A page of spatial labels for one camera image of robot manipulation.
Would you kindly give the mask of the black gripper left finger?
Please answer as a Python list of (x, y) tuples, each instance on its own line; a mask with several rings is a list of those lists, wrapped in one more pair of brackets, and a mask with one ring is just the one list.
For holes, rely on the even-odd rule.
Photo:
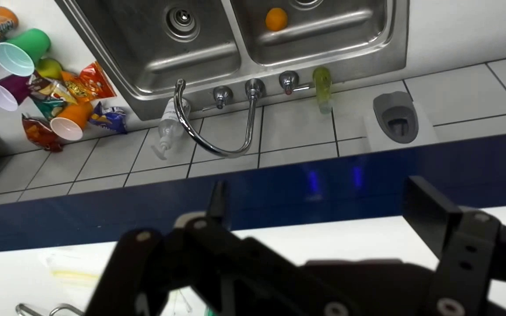
[(167, 235), (125, 233), (85, 316), (160, 316), (169, 293), (190, 288), (218, 316), (357, 316), (338, 286), (224, 226), (229, 188), (213, 186), (204, 212), (178, 218)]

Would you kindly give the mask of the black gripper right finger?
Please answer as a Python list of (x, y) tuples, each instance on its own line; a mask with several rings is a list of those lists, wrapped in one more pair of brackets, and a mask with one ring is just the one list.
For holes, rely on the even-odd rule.
[(422, 176), (410, 176), (403, 218), (436, 255), (422, 311), (433, 316), (506, 316), (489, 300), (492, 281), (506, 283), (506, 225), (480, 209), (463, 209)]

